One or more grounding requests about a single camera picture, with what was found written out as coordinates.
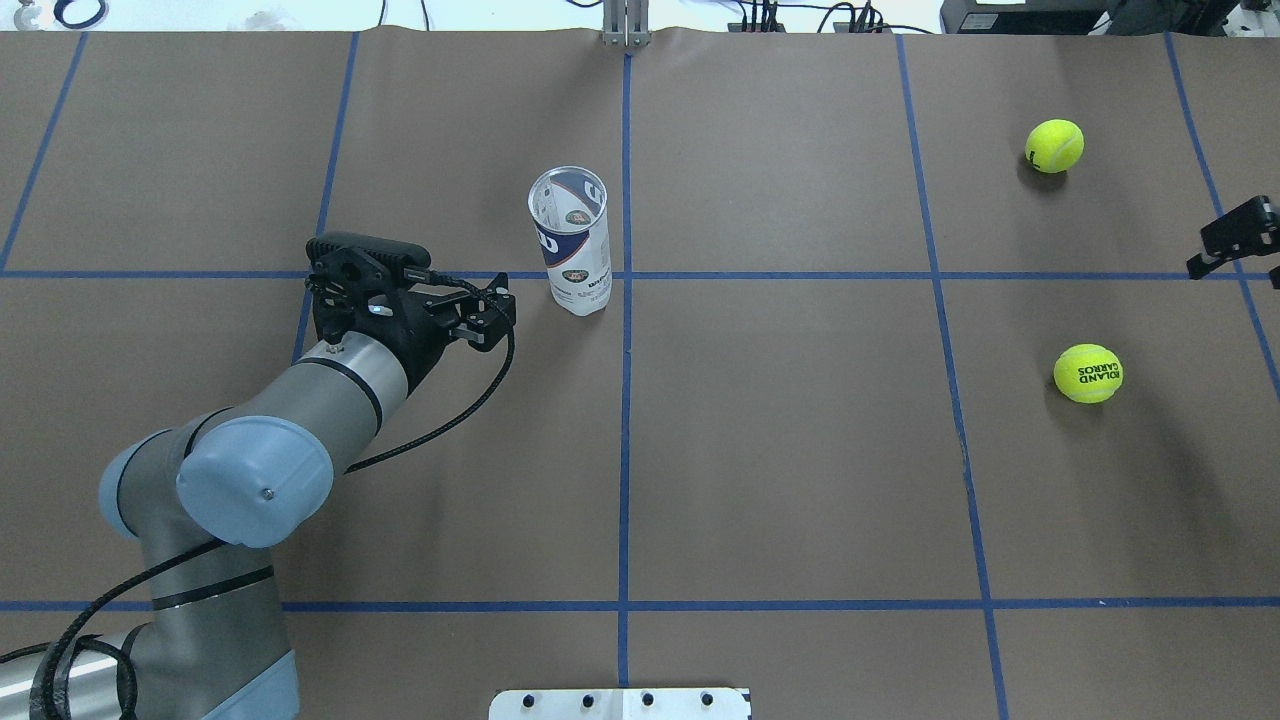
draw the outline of tennis ball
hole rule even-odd
[[[1101,345],[1073,345],[1053,363],[1053,384],[1076,402],[1102,402],[1123,382],[1120,359]]]
[[[1027,161],[1042,173],[1061,173],[1084,154],[1084,133],[1071,120],[1044,120],[1027,136]]]

